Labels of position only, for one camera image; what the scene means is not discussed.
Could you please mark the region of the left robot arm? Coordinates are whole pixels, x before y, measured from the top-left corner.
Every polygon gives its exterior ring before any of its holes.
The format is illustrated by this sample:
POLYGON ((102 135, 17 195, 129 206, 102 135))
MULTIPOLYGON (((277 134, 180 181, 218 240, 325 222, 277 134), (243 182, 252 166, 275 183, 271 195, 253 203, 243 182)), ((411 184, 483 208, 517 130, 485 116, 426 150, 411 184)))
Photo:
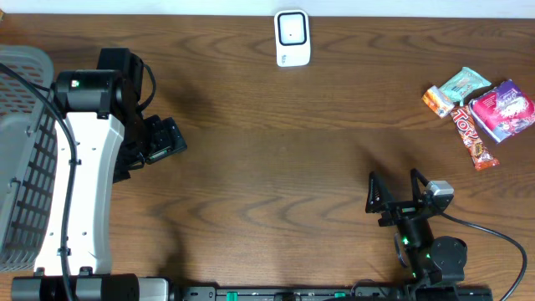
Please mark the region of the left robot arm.
POLYGON ((1 269, 14 300, 178 300, 168 278, 115 274, 112 186, 187 148, 176 122, 144 117, 150 67, 103 48, 95 69, 55 73, 29 46, 1 48, 1 269))

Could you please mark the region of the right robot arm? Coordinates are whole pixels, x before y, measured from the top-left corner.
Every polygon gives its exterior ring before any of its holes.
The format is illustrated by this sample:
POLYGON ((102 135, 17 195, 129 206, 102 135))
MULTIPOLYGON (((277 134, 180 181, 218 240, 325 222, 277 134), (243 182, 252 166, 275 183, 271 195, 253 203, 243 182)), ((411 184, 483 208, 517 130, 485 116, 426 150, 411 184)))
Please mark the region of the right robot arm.
POLYGON ((454 197, 447 181, 429 181, 410 171, 412 199, 397 201, 380 175, 369 174, 365 211, 378 213, 381 227, 396 227, 398 259, 410 268, 414 280, 400 292, 404 300, 460 300, 457 284, 464 280, 467 246, 451 236, 435 237, 429 219, 442 214, 454 197))

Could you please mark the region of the purple red tissue pack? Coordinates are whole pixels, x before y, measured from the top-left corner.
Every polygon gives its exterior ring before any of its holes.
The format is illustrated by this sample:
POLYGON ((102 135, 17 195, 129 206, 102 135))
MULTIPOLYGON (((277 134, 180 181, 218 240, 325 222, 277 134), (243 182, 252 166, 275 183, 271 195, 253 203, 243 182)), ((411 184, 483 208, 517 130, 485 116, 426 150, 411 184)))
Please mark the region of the purple red tissue pack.
POLYGON ((534 102, 511 79, 473 99, 469 109, 496 143, 534 124, 534 102))

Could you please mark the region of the red orange snack bar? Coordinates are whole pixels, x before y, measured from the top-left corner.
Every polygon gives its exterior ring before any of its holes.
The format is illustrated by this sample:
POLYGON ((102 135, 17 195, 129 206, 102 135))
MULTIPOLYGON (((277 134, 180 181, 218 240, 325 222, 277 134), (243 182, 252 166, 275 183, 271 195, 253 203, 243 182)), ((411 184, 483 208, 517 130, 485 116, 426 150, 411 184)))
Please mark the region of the red orange snack bar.
POLYGON ((499 160, 484 146, 482 139, 477 134, 475 121, 467 106, 454 108, 451 111, 451 118, 477 171, 500 164, 499 160))

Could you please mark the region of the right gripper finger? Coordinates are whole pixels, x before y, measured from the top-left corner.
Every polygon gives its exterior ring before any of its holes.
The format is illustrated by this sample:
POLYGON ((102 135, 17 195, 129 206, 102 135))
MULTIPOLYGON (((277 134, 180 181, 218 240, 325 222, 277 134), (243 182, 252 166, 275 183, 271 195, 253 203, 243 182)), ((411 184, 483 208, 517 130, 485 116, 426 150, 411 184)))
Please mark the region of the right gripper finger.
POLYGON ((365 206, 366 213, 381 213, 390 211, 395 201, 386 184, 379 174, 372 171, 369 174, 369 190, 365 206))
POLYGON ((416 168, 410 170, 410 181, 413 201, 418 203, 427 203, 427 196, 421 191, 420 187, 423 186, 426 188, 430 181, 427 180, 416 168))

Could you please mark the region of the teal wet wipes pack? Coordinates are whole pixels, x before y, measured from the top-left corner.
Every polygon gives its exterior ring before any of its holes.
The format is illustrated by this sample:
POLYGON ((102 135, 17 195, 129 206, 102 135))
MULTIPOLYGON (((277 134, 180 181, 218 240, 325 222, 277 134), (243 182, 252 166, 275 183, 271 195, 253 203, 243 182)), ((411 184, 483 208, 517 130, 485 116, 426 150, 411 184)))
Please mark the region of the teal wet wipes pack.
POLYGON ((477 89, 489 87, 492 83, 479 73, 463 67, 456 75, 446 81, 439 90, 452 102, 464 106, 466 97, 477 89))

